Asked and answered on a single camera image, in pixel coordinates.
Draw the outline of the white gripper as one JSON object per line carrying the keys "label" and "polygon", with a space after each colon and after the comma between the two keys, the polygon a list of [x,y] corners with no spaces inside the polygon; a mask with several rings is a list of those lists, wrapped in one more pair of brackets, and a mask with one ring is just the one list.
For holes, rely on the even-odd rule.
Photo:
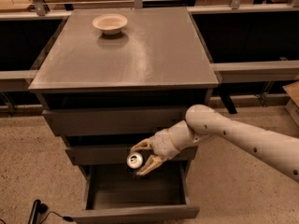
{"label": "white gripper", "polygon": [[175,147],[168,129],[161,130],[151,138],[146,138],[131,147],[131,151],[151,149],[155,155],[150,155],[145,165],[136,172],[139,176],[149,174],[160,167],[164,160],[171,160],[179,154],[179,150]]}

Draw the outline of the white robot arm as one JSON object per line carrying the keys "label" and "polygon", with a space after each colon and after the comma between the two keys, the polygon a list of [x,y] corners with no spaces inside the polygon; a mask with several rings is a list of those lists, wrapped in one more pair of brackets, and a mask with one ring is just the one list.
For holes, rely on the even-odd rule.
{"label": "white robot arm", "polygon": [[182,150],[199,145],[211,135],[224,138],[294,181],[299,181],[298,138],[228,119],[206,105],[191,106],[185,120],[134,145],[131,148],[133,152],[153,152],[136,174],[149,174]]}

